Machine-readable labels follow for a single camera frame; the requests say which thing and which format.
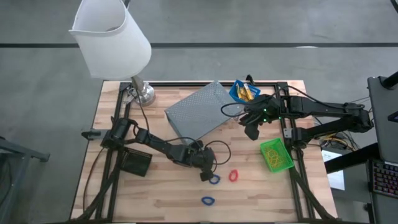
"concrete floor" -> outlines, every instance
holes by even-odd
[[[67,30],[79,3],[2,0],[0,42],[74,42]],[[398,42],[398,14],[388,0],[135,0],[129,10],[151,42]],[[304,80],[319,100],[346,102],[368,95],[367,77],[395,72],[397,56],[397,48],[158,49],[141,76],[231,80],[250,73]],[[13,223],[68,219],[87,145],[80,132],[92,124],[101,84],[78,49],[0,49],[0,135],[51,153],[46,164],[31,162]],[[360,146],[376,141],[374,130],[354,138]],[[336,198],[336,207],[344,220],[366,219],[357,202]]]

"green plastic basket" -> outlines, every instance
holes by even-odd
[[[294,166],[292,158],[280,138],[261,143],[260,151],[271,172],[279,172]]]

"gray box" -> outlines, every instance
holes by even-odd
[[[235,103],[225,88],[214,81],[165,110],[167,119],[179,137],[200,139],[225,121],[231,119],[221,113],[221,107]],[[242,112],[243,105],[224,108],[226,114]],[[192,140],[182,139],[184,144]]]

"wooden tabletop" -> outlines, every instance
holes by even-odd
[[[289,85],[305,91],[303,81],[287,82]],[[111,128],[110,117],[114,113],[119,84],[119,82],[104,82],[93,128]],[[162,139],[176,138],[177,135],[169,125],[164,110],[199,88],[155,87],[156,101],[144,108],[149,119],[151,133]],[[259,88],[261,93],[272,94],[274,92],[271,87]],[[295,90],[289,91],[291,95],[298,95]],[[130,118],[135,119],[140,127],[145,128],[145,120],[137,104],[131,106]],[[298,119],[296,123],[298,127],[303,128],[313,126],[311,117]],[[147,146],[129,145],[128,147],[153,154],[153,158],[145,177],[121,171],[113,221],[297,221],[289,172],[271,173],[259,149],[260,143],[282,137],[280,122],[274,121],[272,124],[264,124],[260,126],[259,130],[259,139],[252,141],[245,135],[244,127],[240,126],[234,119],[230,119],[201,139],[204,143],[222,140],[231,147],[231,160],[227,164],[217,167],[216,174],[221,177],[221,182],[218,185],[202,182],[199,178],[199,169],[173,164],[163,154]],[[128,138],[131,138],[132,131],[128,135]],[[90,141],[88,145],[72,218],[78,217],[82,213],[83,189],[93,161],[101,150],[100,142],[100,140]],[[218,161],[223,161],[228,157],[228,151],[222,144],[215,143],[211,147],[215,151]],[[100,155],[91,176],[86,206],[90,204],[100,189],[106,157],[105,151]],[[304,150],[304,161],[312,192],[326,210],[336,217],[335,204],[319,147],[308,146]],[[228,180],[228,174],[233,169],[237,169],[239,172],[237,182]],[[109,192],[105,200],[105,209],[107,209]],[[215,204],[212,206],[202,204],[201,198],[204,196],[215,198]],[[302,192],[300,198],[303,211],[306,213]]]

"silver lamp base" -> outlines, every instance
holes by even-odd
[[[132,87],[137,90],[131,92],[135,102],[139,103],[141,101],[141,106],[149,106],[155,101],[155,90],[147,82],[142,81],[138,76],[133,76],[131,77],[131,84]]]

